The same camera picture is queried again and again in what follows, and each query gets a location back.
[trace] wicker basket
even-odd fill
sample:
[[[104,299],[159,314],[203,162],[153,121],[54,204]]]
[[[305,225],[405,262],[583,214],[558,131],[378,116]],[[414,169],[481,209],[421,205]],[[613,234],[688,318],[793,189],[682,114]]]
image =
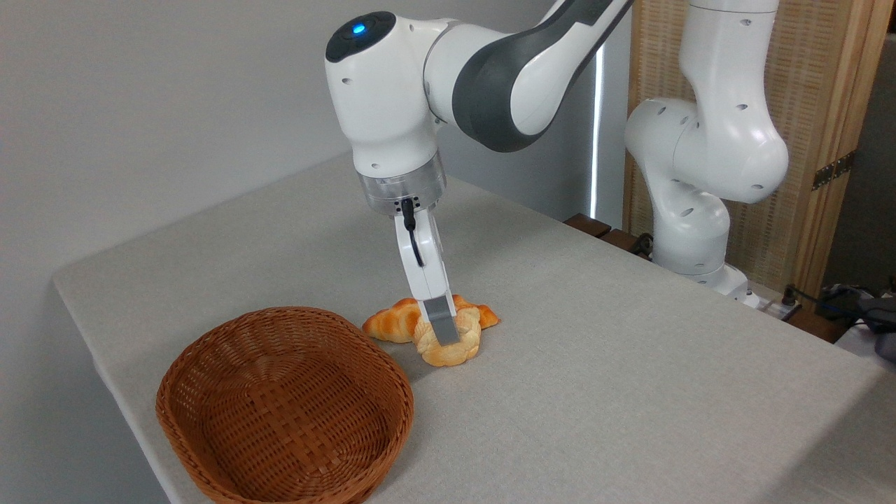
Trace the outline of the wicker basket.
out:
[[[216,502],[361,502],[401,451],[410,384],[348,320],[268,308],[188,346],[162,379],[156,414]]]

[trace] table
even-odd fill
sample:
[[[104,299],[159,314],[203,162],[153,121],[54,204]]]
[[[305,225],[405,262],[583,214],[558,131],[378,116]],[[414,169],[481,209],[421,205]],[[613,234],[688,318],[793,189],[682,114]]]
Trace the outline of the table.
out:
[[[408,444],[370,502],[893,502],[896,377],[560,222],[450,179],[452,289],[503,319],[407,372]],[[156,422],[176,356],[247,311],[360,325],[409,294],[348,155],[69,265],[54,282],[173,502],[208,500]]]

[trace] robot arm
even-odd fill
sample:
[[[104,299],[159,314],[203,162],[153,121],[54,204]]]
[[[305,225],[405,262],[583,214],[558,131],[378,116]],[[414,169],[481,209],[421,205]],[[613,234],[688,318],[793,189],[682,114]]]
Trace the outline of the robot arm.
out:
[[[458,341],[433,209],[445,189],[445,122],[499,152],[550,126],[572,81],[633,0],[558,0],[533,29],[378,12],[340,27],[327,82],[367,202],[395,222],[411,293],[441,344]]]
[[[653,262],[746,301],[746,277],[725,265],[730,219],[719,197],[756,203],[787,172],[763,82],[778,0],[691,0],[688,9],[679,61],[697,102],[644,101],[625,145],[653,203]]]

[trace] bread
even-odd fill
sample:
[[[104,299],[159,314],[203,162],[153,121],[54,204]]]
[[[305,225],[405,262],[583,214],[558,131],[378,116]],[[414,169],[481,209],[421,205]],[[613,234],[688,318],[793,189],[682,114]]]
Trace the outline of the bread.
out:
[[[501,321],[486,305],[475,305],[454,294],[457,316],[457,343],[442,346],[435,338],[435,331],[420,314],[417,300],[400,300],[391,308],[383,309],[370,317],[362,326],[364,332],[378,340],[407,343],[414,342],[423,360],[433,366],[456,366],[476,356],[482,329]]]

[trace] wooden block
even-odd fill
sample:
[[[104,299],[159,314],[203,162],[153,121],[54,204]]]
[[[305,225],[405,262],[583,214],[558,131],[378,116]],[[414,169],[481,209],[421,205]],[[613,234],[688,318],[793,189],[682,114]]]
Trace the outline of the wooden block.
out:
[[[787,323],[828,343],[836,343],[848,330],[846,327],[838,326],[827,318],[819,317],[805,308],[794,312]]]
[[[600,239],[606,241],[610,245],[615,245],[622,250],[631,250],[632,247],[634,247],[634,243],[638,241],[637,237],[622,230],[612,230],[600,237]]]
[[[566,219],[564,224],[567,226],[571,226],[579,231],[585,232],[593,236],[594,238],[600,238],[605,234],[609,233],[612,228],[609,225],[597,221],[595,219],[591,219],[588,215],[584,213],[577,213],[574,216]]]

